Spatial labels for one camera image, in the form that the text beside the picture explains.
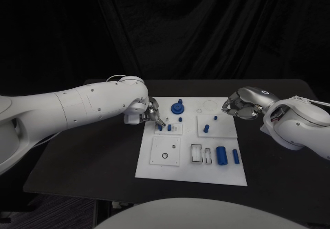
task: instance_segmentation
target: black backdrop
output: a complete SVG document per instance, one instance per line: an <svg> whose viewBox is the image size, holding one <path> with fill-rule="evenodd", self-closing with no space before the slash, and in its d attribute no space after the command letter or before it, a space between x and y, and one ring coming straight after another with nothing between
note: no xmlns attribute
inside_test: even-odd
<svg viewBox="0 0 330 229"><path fill-rule="evenodd" d="M328 0L4 0L0 19L2 95L129 74L299 78L330 101ZM35 161L0 177L6 194L21 189ZM14 179L18 185L6 186Z"/></svg>

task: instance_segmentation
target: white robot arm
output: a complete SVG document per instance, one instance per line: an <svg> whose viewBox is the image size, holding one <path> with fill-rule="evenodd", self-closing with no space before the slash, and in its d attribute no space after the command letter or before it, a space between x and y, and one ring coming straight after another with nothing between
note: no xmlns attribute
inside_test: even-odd
<svg viewBox="0 0 330 229"><path fill-rule="evenodd" d="M292 150L308 146L330 160L330 115L312 102L330 105L295 96L280 100L277 96L256 87L241 88L228 98L223 111L243 119L257 119L264 114L266 132L279 144ZM228 109L236 104L238 109Z"/></svg>
<svg viewBox="0 0 330 229"><path fill-rule="evenodd" d="M45 137L122 113L126 124L153 120L165 126L158 101L136 76L55 93L0 96L0 174Z"/></svg>

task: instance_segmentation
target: white platform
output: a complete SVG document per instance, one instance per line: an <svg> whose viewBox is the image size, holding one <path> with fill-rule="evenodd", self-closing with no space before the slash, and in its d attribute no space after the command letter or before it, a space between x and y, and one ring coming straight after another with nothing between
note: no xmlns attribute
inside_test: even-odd
<svg viewBox="0 0 330 229"><path fill-rule="evenodd" d="M182 114L174 114L171 107L178 100L184 100L185 112ZM195 97L156 97L161 105L161 117L169 124L182 124L184 134L169 136L166 134L168 126L164 128L164 134L156 134L155 122L146 122L143 142L139 156L139 163L136 169L138 178L164 179L191 181L212 184L227 184L247 186L247 179L243 167L241 150L238 144L238 138L234 137L200 137L198 136L198 115L218 116L218 121L211 125L211 130L215 126L228 127L228 120L231 119L231 128L236 129L234 117L228 116L223 112L223 104L227 98L195 98ZM181 166L172 165L153 165L151 164L152 159L152 147L155 137L171 137L181 139ZM202 145L204 152L204 163L192 163L192 144ZM217 147L225 146L228 165L218 165L217 159ZM211 149L212 164L207 164L205 149ZM237 165L234 162L233 150L238 150L241 163Z"/></svg>

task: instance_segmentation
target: table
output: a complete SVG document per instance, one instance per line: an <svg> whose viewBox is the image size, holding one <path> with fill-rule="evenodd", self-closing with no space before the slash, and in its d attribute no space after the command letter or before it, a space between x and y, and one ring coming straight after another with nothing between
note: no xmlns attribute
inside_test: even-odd
<svg viewBox="0 0 330 229"><path fill-rule="evenodd" d="M151 96L228 97L241 87L256 86L280 99L295 95L316 99L302 80L146 80L146 85ZM261 124L263 118L236 118L249 187L136 178L145 124L126 125L119 115L60 134L24 189L129 203L207 198L292 220L330 223L330 162L308 148L292 151L280 146L260 131Z"/></svg>

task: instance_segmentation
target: dark floor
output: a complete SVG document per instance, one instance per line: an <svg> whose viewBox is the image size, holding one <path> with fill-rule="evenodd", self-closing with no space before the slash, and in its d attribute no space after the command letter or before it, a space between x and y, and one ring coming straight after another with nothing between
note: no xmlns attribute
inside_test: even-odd
<svg viewBox="0 0 330 229"><path fill-rule="evenodd" d="M31 202L34 212L14 212L12 223L0 229L91 229L96 200L40 195Z"/></svg>

